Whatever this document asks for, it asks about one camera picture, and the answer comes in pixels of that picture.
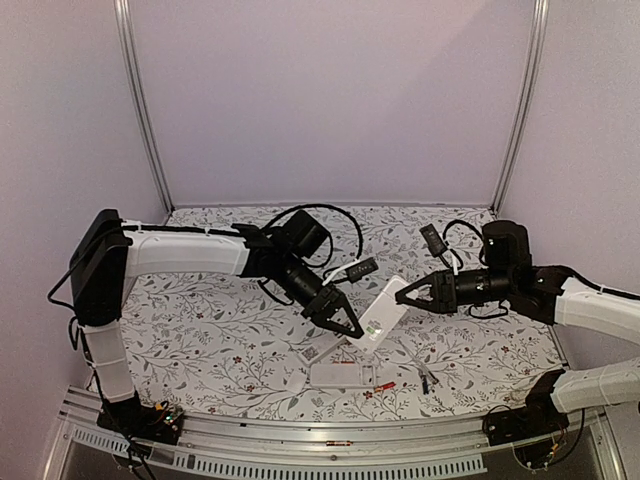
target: floral tablecloth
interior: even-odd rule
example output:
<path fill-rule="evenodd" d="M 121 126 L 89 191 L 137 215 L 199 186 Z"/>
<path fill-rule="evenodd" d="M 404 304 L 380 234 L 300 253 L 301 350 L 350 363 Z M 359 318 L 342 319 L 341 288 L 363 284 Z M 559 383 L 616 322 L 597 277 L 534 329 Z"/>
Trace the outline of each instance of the floral tablecloth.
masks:
<path fill-rule="evenodd" d="M 364 255 L 375 256 L 380 266 L 356 285 L 341 285 L 357 314 L 392 275 L 414 281 L 443 268 L 429 255 L 420 227 L 434 223 L 441 232 L 455 218 L 476 226 L 492 220 L 486 209 L 473 208 L 348 210 L 362 225 Z M 169 223 L 262 226 L 280 211 L 181 209 Z M 348 220 L 330 211 L 311 213 L 333 233 L 336 252 L 329 266 L 349 261 L 357 238 Z M 471 232 L 455 227 L 448 240 L 465 268 L 479 266 L 480 242 Z M 326 253 L 323 247 L 314 259 Z M 273 302 L 253 280 L 201 273 L 141 277 L 121 321 L 134 382 L 143 399 L 169 399 L 191 412 L 300 421 L 399 420 L 518 405 L 542 373 L 561 363 L 548 328 L 516 314 L 475 320 L 464 313 L 442 316 L 409 309 L 374 354 L 364 356 L 345 343 L 322 360 L 375 364 L 378 383 L 393 381 L 394 388 L 374 393 L 307 383 L 300 393 L 292 393 L 286 388 L 292 372 L 307 373 L 296 352 L 327 335 L 303 319 L 300 310 Z M 428 395 L 402 345 L 429 364 L 440 380 Z"/>

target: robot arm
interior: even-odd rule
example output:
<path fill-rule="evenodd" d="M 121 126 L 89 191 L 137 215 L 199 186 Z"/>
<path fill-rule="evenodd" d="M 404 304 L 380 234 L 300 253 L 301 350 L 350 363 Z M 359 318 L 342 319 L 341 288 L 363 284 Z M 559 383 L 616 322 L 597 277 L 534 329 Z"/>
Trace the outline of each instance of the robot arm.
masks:
<path fill-rule="evenodd" d="M 432 226 L 423 235 L 432 253 L 447 249 Z M 435 313 L 462 305 L 508 300 L 511 309 L 547 325 L 587 328 L 640 345 L 640 297 L 598 287 L 573 269 L 535 267 L 527 231 L 510 221 L 482 231 L 487 268 L 433 272 L 399 291 L 398 303 Z M 420 294 L 428 290 L 426 298 Z M 407 295 L 418 291 L 418 298 Z M 492 444 L 542 435 L 566 427 L 566 413 L 582 408 L 640 400 L 640 358 L 584 371 L 554 370 L 534 385 L 517 410 L 491 413 L 486 425 Z"/>
<path fill-rule="evenodd" d="M 95 370 L 105 415 L 100 426 L 125 434 L 175 443 L 180 424 L 156 422 L 142 406 L 129 372 L 118 320 L 127 289 L 140 275 L 210 272 L 266 278 L 303 307 L 316 326 L 359 338 L 363 331 L 346 295 L 312 272 L 311 257 L 329 232 L 303 210 L 283 226 L 260 229 L 236 224 L 230 231 L 122 223 L 115 210 L 94 220 L 71 259 L 73 310 L 87 361 Z M 372 259 L 347 269 L 355 282 L 377 269 Z M 344 310 L 345 326 L 331 320 Z"/>

